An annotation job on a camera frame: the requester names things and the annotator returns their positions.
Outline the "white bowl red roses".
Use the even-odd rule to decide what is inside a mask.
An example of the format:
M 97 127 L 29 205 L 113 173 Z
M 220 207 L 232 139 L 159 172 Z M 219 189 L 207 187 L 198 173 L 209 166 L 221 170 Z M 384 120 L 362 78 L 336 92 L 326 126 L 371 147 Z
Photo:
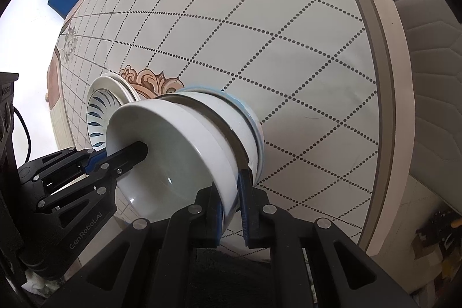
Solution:
M 215 186 L 222 223 L 229 226 L 237 206 L 238 168 L 221 131 L 206 117 L 184 105 L 162 99 L 132 102 L 110 117 L 108 155 L 136 141 L 148 153 L 118 186 L 138 215 L 152 222 L 167 219 L 194 203 L 200 189 Z

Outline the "polka dot bowl blue rim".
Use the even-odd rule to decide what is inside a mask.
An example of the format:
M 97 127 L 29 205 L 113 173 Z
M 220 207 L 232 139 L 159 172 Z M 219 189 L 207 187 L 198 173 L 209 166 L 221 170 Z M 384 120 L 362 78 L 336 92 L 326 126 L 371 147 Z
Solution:
M 245 148 L 255 186 L 262 176 L 265 150 L 262 126 L 254 111 L 229 93 L 209 87 L 186 87 L 175 94 L 204 103 L 230 125 Z

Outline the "white bowl black rim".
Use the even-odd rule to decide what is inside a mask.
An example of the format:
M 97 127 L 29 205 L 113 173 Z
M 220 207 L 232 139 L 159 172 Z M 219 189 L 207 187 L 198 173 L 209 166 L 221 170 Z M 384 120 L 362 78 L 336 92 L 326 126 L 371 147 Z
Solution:
M 162 95 L 166 120 L 191 144 L 221 193 L 236 189 L 241 170 L 251 184 L 260 178 L 264 141 L 258 118 L 248 106 L 224 92 L 186 88 Z

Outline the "white plate grey scroll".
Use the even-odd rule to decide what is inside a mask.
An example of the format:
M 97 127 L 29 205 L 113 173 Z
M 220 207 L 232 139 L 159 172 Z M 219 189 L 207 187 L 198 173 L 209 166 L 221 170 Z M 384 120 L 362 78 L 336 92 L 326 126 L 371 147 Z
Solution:
M 97 77 L 90 85 L 87 94 L 87 102 L 89 102 L 95 92 L 100 90 L 110 92 L 121 105 L 141 100 L 139 94 L 132 85 L 116 73 L 104 73 Z

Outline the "patterned tablecloth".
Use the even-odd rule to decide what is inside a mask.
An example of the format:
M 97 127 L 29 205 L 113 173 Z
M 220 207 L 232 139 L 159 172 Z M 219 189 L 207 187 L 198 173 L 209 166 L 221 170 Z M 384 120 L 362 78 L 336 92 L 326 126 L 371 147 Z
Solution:
M 409 50 L 393 0 L 79 0 L 49 67 L 59 145 L 92 147 L 92 82 L 118 73 L 143 98 L 211 87 L 261 121 L 259 186 L 324 216 L 371 256 L 398 212 L 413 151 Z

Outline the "grey quilted chair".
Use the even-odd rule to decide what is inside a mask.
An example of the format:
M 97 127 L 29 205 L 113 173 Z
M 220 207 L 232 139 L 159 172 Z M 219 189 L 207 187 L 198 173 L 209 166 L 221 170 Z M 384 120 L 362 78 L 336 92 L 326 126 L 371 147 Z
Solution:
M 445 0 L 396 0 L 396 8 L 415 97 L 410 173 L 452 202 L 461 193 L 461 24 Z

